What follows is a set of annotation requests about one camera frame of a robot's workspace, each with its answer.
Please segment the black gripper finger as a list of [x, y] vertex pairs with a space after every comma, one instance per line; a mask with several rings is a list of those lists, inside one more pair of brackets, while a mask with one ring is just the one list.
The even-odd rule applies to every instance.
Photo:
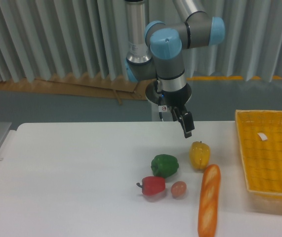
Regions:
[[178, 121], [183, 129], [184, 137], [189, 138], [192, 136], [192, 131], [195, 129], [193, 117], [186, 107], [171, 109], [173, 121]]

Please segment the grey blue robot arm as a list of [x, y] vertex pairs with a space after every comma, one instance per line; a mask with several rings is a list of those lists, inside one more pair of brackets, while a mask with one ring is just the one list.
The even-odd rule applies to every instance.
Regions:
[[158, 119], [169, 112], [180, 123], [185, 138], [194, 130], [193, 116], [186, 109], [192, 90], [185, 76], [183, 50], [220, 44], [225, 38], [221, 17], [211, 17], [199, 0], [173, 2], [181, 22], [166, 24], [149, 20], [149, 1], [125, 2], [129, 50], [125, 66], [129, 79], [152, 79], [145, 90]]

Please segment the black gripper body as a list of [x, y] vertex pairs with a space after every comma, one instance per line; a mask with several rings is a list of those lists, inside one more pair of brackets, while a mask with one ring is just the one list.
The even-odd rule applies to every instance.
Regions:
[[166, 104], [172, 111], [176, 111], [177, 114], [184, 115], [187, 113], [185, 104], [191, 97], [192, 90], [187, 83], [182, 89], [177, 91], [162, 91]]

